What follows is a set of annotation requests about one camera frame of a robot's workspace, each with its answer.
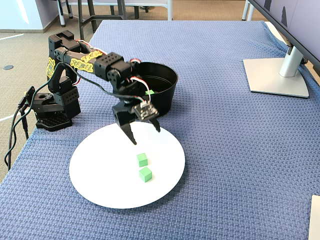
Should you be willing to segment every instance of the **yellow label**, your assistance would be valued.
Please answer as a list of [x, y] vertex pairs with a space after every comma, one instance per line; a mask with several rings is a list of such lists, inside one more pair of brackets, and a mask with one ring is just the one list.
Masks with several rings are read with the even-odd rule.
[[95, 59], [99, 56], [101, 56], [103, 53], [100, 52], [100, 51], [93, 51], [93, 52], [90, 52], [88, 55], [85, 55], [81, 58], [82, 61], [84, 61], [85, 63], [89, 62], [91, 59]]
[[92, 65], [92, 63], [85, 63], [81, 60], [77, 60], [75, 58], [71, 58], [71, 63], [70, 63], [71, 67], [74, 67], [76, 69], [79, 70], [83, 70], [86, 71], [88, 73], [93, 73], [94, 72], [94, 66]]
[[46, 75], [51, 78], [54, 74], [56, 62], [51, 57], [48, 59], [48, 66], [46, 67]]

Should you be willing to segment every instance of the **white plate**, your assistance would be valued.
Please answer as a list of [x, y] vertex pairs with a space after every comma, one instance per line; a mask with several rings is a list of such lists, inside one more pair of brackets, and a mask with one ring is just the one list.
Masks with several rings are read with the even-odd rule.
[[[141, 207], [162, 198], [180, 180], [185, 153], [167, 130], [157, 132], [152, 124], [131, 123], [137, 145], [117, 124], [100, 128], [74, 151], [69, 174], [74, 188], [87, 200], [114, 209]], [[137, 155], [145, 153], [152, 179], [139, 177]]]

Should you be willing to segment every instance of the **robotic arm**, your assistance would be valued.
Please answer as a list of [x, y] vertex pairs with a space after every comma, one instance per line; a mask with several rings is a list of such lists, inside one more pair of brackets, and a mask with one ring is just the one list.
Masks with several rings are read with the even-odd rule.
[[82, 40], [74, 40], [74, 35], [69, 31], [51, 35], [46, 73], [48, 80], [51, 79], [48, 89], [52, 94], [36, 95], [32, 106], [38, 119], [36, 126], [56, 131], [72, 125], [71, 118], [81, 112], [79, 93], [74, 84], [77, 70], [82, 70], [111, 83], [113, 93], [109, 94], [120, 100], [112, 107], [115, 121], [133, 144], [137, 143], [130, 123], [136, 119], [152, 123], [160, 132], [157, 109], [150, 99], [143, 99], [147, 97], [145, 92], [148, 86], [139, 79], [139, 63], [134, 60], [125, 62], [122, 56], [114, 52], [107, 54]]

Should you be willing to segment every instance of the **wall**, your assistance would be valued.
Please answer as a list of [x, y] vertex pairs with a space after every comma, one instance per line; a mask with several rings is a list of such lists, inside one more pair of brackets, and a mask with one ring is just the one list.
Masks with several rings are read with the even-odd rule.
[[35, 0], [40, 15], [42, 29], [48, 26], [58, 16], [57, 1]]
[[0, 0], [0, 29], [42, 30], [56, 16], [58, 7], [51, 0]]

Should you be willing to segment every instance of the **green block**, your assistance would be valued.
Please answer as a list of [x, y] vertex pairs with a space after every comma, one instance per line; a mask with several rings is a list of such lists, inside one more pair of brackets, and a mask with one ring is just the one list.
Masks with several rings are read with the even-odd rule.
[[146, 166], [139, 171], [139, 176], [146, 183], [152, 179], [152, 171]]
[[151, 94], [155, 94], [155, 92], [152, 91], [151, 89], [149, 90], [149, 93], [150, 93], [150, 95], [151, 95]]
[[145, 153], [137, 155], [136, 158], [138, 159], [139, 167], [144, 167], [148, 165], [148, 158]]

